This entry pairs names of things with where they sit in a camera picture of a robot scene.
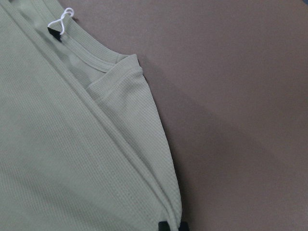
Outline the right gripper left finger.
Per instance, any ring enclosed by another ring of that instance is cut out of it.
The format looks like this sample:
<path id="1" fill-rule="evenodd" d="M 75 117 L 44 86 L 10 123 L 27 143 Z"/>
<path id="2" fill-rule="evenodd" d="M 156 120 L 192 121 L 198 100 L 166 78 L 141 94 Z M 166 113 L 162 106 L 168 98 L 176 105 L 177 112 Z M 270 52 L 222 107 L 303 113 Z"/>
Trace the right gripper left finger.
<path id="1" fill-rule="evenodd" d="M 158 231 L 171 231 L 167 221 L 158 222 Z"/>

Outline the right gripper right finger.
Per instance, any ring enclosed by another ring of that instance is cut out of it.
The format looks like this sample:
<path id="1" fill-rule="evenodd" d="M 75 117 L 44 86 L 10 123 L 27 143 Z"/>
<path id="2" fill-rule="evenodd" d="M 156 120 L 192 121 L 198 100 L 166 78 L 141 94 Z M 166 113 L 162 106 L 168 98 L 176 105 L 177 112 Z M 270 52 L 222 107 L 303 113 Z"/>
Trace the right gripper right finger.
<path id="1" fill-rule="evenodd" d="M 178 228 L 178 231 L 189 231 L 189 225 L 186 221 L 182 221 Z"/>

